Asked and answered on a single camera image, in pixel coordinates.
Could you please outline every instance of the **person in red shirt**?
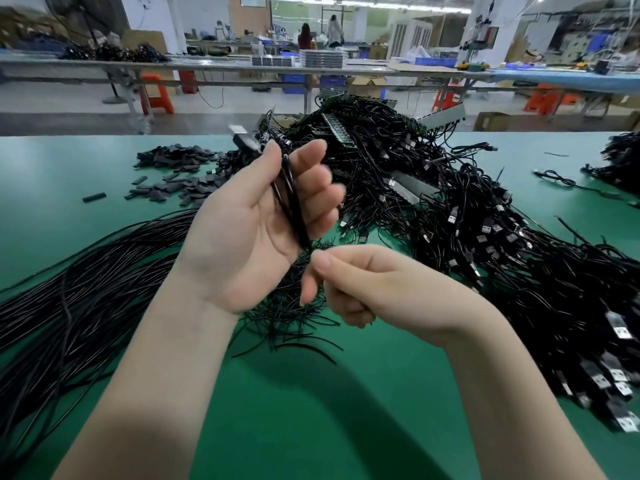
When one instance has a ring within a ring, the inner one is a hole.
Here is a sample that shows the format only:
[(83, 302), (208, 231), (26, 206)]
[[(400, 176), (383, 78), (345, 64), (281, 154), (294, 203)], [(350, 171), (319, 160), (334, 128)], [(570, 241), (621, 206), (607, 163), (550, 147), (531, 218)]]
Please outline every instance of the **person in red shirt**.
[(308, 23), (302, 24), (302, 31), (298, 35), (298, 47), (300, 50), (311, 49), (311, 28)]

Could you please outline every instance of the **air conditioner unit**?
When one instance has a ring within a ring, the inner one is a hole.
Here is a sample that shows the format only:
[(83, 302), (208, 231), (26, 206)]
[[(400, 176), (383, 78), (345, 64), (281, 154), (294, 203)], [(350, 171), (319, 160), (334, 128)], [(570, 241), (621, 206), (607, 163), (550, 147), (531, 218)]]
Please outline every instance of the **air conditioner unit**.
[(391, 57), (402, 57), (410, 48), (418, 45), (427, 48), (433, 25), (420, 20), (407, 20), (391, 25), (391, 39), (387, 60)]

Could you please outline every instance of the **person's left hand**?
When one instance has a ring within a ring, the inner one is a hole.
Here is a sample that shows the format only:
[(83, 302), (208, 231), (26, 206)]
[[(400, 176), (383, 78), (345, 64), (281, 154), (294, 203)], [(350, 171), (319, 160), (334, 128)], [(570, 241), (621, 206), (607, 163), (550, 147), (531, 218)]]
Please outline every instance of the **person's left hand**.
[[(310, 239), (338, 219), (343, 185), (332, 184), (320, 161), (326, 142), (314, 140), (290, 155)], [(172, 273), (198, 298), (231, 313), (249, 310), (274, 290), (300, 254), (300, 245), (270, 187), (280, 172), (280, 148), (270, 141), (260, 158), (240, 170), (203, 204)]]

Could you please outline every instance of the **long dark hair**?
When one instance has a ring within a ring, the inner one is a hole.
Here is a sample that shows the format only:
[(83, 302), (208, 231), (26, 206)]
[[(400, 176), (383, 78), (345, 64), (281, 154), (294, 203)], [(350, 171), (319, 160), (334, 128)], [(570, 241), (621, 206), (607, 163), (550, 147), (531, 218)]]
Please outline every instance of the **long dark hair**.
[(302, 31), (300, 31), (300, 39), (307, 43), (311, 43), (311, 28), (308, 23), (302, 24)]

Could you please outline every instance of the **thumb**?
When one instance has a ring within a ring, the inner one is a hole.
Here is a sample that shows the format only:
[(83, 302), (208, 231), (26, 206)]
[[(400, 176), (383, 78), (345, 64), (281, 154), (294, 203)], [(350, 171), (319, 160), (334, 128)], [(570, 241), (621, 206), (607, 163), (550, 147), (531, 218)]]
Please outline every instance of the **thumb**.
[(311, 254), (311, 266), (324, 281), (369, 306), (377, 289), (377, 273), (353, 266), (321, 250)]
[(274, 140), (269, 140), (259, 158), (240, 170), (229, 184), (238, 201), (255, 205), (260, 201), (269, 185), (277, 178), (282, 167), (282, 153)]

